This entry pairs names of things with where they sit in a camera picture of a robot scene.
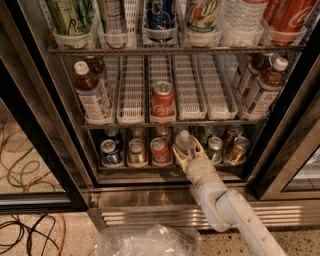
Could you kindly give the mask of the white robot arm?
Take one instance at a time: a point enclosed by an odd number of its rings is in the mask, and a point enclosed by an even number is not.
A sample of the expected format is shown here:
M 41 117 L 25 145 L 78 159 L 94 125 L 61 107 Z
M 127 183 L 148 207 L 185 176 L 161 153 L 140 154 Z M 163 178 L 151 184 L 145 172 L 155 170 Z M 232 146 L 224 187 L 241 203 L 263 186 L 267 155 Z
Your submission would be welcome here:
M 177 142 L 173 152 L 199 193 L 199 204 L 209 225 L 217 232 L 236 227 L 254 256 L 287 256 L 247 200 L 221 180 L 196 138 L 193 147 L 199 148 L 193 158 L 185 155 Z

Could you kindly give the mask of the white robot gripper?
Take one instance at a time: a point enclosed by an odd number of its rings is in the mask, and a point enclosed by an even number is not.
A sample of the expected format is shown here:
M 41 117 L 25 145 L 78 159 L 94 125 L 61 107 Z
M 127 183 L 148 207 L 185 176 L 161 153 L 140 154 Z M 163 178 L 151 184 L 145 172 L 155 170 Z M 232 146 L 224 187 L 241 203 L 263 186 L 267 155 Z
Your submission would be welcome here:
M 176 163 L 185 171 L 186 177 L 193 185 L 197 185 L 200 181 L 208 181 L 210 179 L 215 180 L 217 178 L 216 169 L 208 159 L 201 143 L 196 137 L 194 140 L 194 155 L 196 158 L 189 162 L 188 157 L 180 151 L 177 146 L 172 148 L 176 158 Z

